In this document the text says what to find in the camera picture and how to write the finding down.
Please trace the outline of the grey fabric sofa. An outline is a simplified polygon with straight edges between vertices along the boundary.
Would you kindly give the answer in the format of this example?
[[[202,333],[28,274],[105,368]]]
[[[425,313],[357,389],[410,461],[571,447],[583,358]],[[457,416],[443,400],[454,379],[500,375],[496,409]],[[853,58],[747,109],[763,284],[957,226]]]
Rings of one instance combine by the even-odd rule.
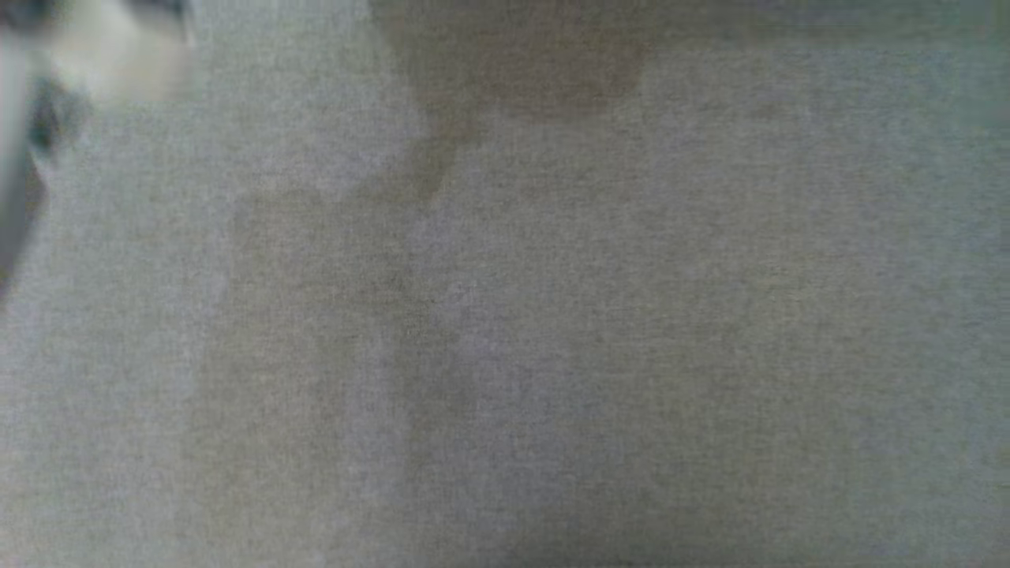
[[[1,568],[1010,568],[1010,0],[190,0],[0,293]]]

